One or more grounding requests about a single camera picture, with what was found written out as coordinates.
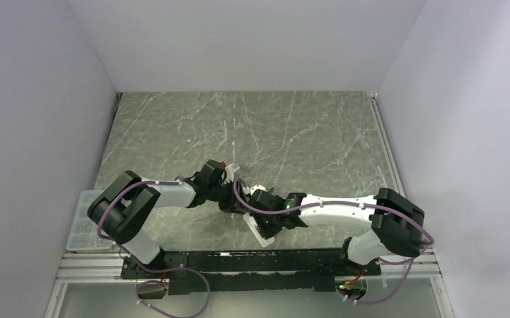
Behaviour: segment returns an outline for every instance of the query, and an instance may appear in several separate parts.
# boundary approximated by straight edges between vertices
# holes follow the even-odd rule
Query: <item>plastic tray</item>
[[[97,225],[87,217],[87,209],[103,191],[83,191],[79,196],[76,215],[66,244],[67,250],[109,250],[112,248],[111,241],[103,240],[97,236]]]

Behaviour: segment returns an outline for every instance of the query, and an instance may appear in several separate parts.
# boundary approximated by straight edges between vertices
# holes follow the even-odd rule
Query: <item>metal bracket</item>
[[[187,255],[184,253],[167,253],[165,255],[165,262],[167,268],[175,268],[175,267],[187,267]],[[177,272],[169,272],[168,278],[171,280],[183,279],[187,275],[187,272],[184,270],[180,270]],[[144,272],[140,269],[136,262],[129,257],[125,257],[123,262],[123,270],[121,271],[121,279],[123,280],[139,280],[145,278],[152,277],[160,277],[161,274],[151,274],[148,272]]]

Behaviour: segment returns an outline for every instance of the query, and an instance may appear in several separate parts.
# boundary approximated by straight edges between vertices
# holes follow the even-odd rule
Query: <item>gray marble surface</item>
[[[275,193],[359,197],[394,187],[364,92],[124,93],[96,188],[124,170],[190,176],[208,159],[236,162],[249,184]],[[216,203],[155,209],[144,228],[166,250],[262,249],[238,215]],[[356,229],[283,230],[267,247],[340,247]]]

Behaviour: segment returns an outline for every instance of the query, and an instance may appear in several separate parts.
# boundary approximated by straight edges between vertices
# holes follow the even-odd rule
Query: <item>white enclosure wall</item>
[[[44,315],[115,99],[67,1],[0,1],[0,317]]]
[[[378,91],[425,0],[70,0],[118,91]]]
[[[428,0],[380,109],[457,317],[510,317],[510,1]]]

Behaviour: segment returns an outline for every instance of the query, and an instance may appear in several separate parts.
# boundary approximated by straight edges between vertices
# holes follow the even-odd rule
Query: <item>purple cable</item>
[[[407,279],[407,277],[408,277],[408,275],[409,275],[409,273],[411,271],[411,266],[412,265],[413,265],[413,259],[411,258],[411,261],[409,262],[409,266],[407,267],[407,270],[403,274],[403,277],[401,277],[401,280],[399,281],[399,284],[391,291],[391,293],[389,293],[389,295],[387,295],[384,298],[379,299],[379,300],[357,301],[356,304],[357,305],[379,305],[379,304],[381,304],[383,302],[386,302],[386,301],[390,300],[401,289],[401,287],[403,286],[403,283],[405,283],[405,280]]]
[[[239,195],[239,192],[238,192],[238,184],[241,184],[242,186],[245,186],[245,182],[242,179],[237,179],[237,180],[234,181],[234,194],[235,194],[236,198],[247,209],[249,209],[249,210],[251,210],[251,211],[253,211],[255,213],[259,213],[259,214],[263,214],[263,215],[278,215],[278,214],[289,213],[289,212],[300,210],[300,209],[306,209],[308,207],[319,207],[319,206],[321,206],[320,203],[316,202],[316,203],[308,203],[308,204],[300,205],[300,206],[297,206],[297,207],[292,207],[290,209],[284,209],[284,210],[279,210],[279,211],[265,211],[265,210],[257,209],[255,207],[252,207],[251,205],[247,204],[247,202],[245,202],[245,200],[243,200],[241,198],[241,196]],[[349,205],[349,206],[352,206],[352,207],[360,206],[359,203],[348,202],[348,201],[324,201],[324,202],[322,202],[322,204],[323,205]],[[425,245],[433,245],[434,244],[434,238],[431,236],[431,234],[429,232],[427,232],[417,222],[415,222],[414,220],[412,220],[410,217],[406,216],[402,212],[399,212],[398,210],[392,209],[390,207],[385,207],[383,205],[377,205],[377,204],[364,203],[364,207],[367,208],[367,209],[379,209],[379,210],[382,210],[382,211],[393,213],[393,214],[397,215],[398,217],[401,217],[402,219],[406,220],[409,224],[413,225],[417,230],[419,230],[423,235],[425,235],[427,237],[428,241],[424,242]],[[424,247],[422,249],[422,251],[421,251],[421,254],[424,253],[426,249],[427,248]],[[383,303],[383,302],[391,299],[393,297],[393,295],[395,295],[399,291],[399,289],[402,287],[403,283],[405,283],[405,280],[407,279],[407,276],[409,275],[409,272],[411,271],[411,266],[413,265],[414,258],[408,258],[408,259],[400,261],[400,262],[390,262],[390,261],[386,261],[386,260],[384,260],[382,258],[380,258],[380,260],[382,262],[385,262],[386,264],[391,264],[391,265],[401,265],[401,264],[409,263],[409,267],[407,267],[407,271],[405,271],[405,273],[404,273],[403,277],[401,278],[401,281],[399,282],[397,287],[388,296],[386,296],[385,298],[380,299],[380,300],[375,300],[375,301],[357,301],[357,303],[361,303],[363,305],[376,305],[376,304]]]
[[[103,228],[103,225],[105,224],[105,219],[107,219],[107,215],[111,212],[113,207],[123,198],[123,196],[125,196],[128,192],[132,191],[132,189],[134,189],[136,187],[139,187],[139,186],[142,186],[144,184],[161,184],[161,185],[164,185],[164,186],[168,186],[168,185],[169,186],[178,186],[180,184],[180,181],[176,181],[175,182],[175,181],[146,180],[146,181],[136,182],[135,184],[132,184],[132,185],[128,186],[126,189],[122,190],[122,192],[120,192],[117,195],[117,197],[111,202],[111,204],[109,204],[109,206],[107,207],[107,209],[105,210],[105,212],[101,216],[101,219],[99,220],[99,223],[97,224],[97,236],[101,237],[102,239],[113,240],[110,237],[107,237],[107,236],[101,234],[101,229]],[[165,316],[167,316],[169,318],[195,318],[195,317],[198,317],[200,314],[202,314],[202,312],[204,312],[204,310],[206,310],[206,308],[208,307],[208,302],[210,300],[210,284],[208,283],[208,280],[206,279],[206,277],[204,277],[204,275],[201,274],[199,271],[194,270],[193,268],[188,268],[188,267],[166,268],[165,270],[151,270],[151,269],[147,268],[144,264],[142,264],[142,262],[139,259],[137,259],[134,255],[132,255],[130,253],[130,251],[128,251],[124,246],[119,245],[119,244],[117,244],[117,246],[121,250],[123,250],[126,253],[128,253],[130,255],[130,257],[136,262],[136,265],[138,265],[138,267],[142,268],[146,272],[150,272],[150,273],[153,273],[153,274],[161,274],[161,273],[166,273],[166,272],[177,272],[177,271],[180,271],[180,270],[184,270],[186,272],[191,272],[191,273],[197,274],[204,281],[204,284],[206,285],[207,295],[206,295],[206,302],[204,303],[204,306],[196,314],[190,315],[190,316],[187,316],[187,317],[179,317],[179,316],[174,316],[174,315],[172,315],[170,313],[166,313],[165,311],[163,311],[163,310],[157,308],[156,306],[153,306],[153,305],[143,301],[140,298],[140,294],[138,293],[140,291],[140,288],[142,288],[142,287],[144,287],[145,285],[148,285],[148,284],[153,284],[153,282],[156,282],[157,284],[160,284],[160,285],[165,285],[165,283],[163,283],[163,282],[158,282],[158,281],[155,281],[155,280],[148,280],[148,281],[143,282],[140,285],[138,285],[136,287],[136,298],[138,299],[139,303],[141,303],[144,306],[146,306],[147,308],[151,308],[151,309],[157,311],[158,313],[161,313],[162,315],[165,315]]]

